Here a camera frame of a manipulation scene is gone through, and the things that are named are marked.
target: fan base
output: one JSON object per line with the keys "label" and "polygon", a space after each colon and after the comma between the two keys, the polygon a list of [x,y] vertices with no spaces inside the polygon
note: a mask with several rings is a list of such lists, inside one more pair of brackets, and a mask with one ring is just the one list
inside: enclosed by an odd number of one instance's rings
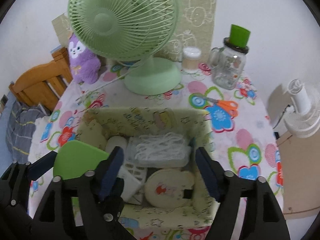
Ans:
{"label": "fan base", "polygon": [[143,65],[128,73],[124,84],[133,93],[152,96],[174,89],[180,81],[180,70],[172,61],[151,56]]}

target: green plastic board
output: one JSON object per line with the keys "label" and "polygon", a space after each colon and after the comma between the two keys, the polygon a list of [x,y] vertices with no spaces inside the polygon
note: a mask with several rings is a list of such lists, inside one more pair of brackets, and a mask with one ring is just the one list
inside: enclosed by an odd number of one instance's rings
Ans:
{"label": "green plastic board", "polygon": [[62,179],[78,178],[86,171],[95,170],[98,164],[108,157],[109,153],[89,144],[77,140],[69,141],[57,154],[53,176],[60,176]]}

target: white roll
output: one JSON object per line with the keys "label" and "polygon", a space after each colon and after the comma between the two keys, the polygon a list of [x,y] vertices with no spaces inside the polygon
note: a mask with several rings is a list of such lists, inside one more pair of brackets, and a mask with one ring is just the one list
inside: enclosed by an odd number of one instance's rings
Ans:
{"label": "white roll", "polygon": [[125,152],[128,145],[128,141],[126,138],[122,136],[113,136],[107,141],[105,152],[111,153],[114,147],[119,146]]}

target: basket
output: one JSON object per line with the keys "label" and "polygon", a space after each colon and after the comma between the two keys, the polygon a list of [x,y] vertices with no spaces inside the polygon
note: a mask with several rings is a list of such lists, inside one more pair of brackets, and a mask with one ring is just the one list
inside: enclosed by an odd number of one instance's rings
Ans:
{"label": "basket", "polygon": [[[173,131],[190,139],[195,149],[202,146],[210,152],[212,129],[210,120],[206,120],[207,114],[197,109],[89,109],[80,122],[76,139],[104,150],[107,141],[104,137],[159,135]],[[212,224],[219,205],[207,192],[194,154],[191,154],[190,166],[195,184],[188,204],[172,210],[125,204],[119,219],[124,227],[188,229]]]}

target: table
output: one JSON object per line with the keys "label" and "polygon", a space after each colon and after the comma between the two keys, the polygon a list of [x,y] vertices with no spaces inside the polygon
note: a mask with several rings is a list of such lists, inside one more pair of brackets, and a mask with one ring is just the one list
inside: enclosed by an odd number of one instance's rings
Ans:
{"label": "table", "polygon": [[[225,170],[231,170],[246,179],[264,176],[283,208],[283,177],[279,150],[265,106],[249,77],[243,74],[234,90],[224,90],[214,85],[211,71],[206,64],[199,64],[199,70],[195,74],[182,71],[182,80],[173,90],[156,96],[141,96],[126,89],[121,77],[126,71],[126,67],[113,65],[101,70],[95,84],[79,85],[71,82],[51,115],[42,135],[39,151],[29,156],[29,160],[34,162],[51,150],[57,151],[67,141],[75,139],[79,122],[88,108],[160,106],[163,109],[206,109],[210,113],[213,127],[210,148],[214,160],[219,161]],[[84,102],[76,101],[85,92],[93,91],[107,82],[107,86],[92,92]],[[230,115],[224,108],[199,97],[199,93],[209,98],[236,101],[237,114]],[[32,183],[29,196],[31,217],[34,216],[51,179],[52,170]],[[233,239],[238,239],[240,235],[245,204],[246,200],[241,199]],[[126,227],[130,227],[133,235],[142,240],[201,240],[210,228],[207,226],[163,231],[154,226],[142,230],[129,222]]]}

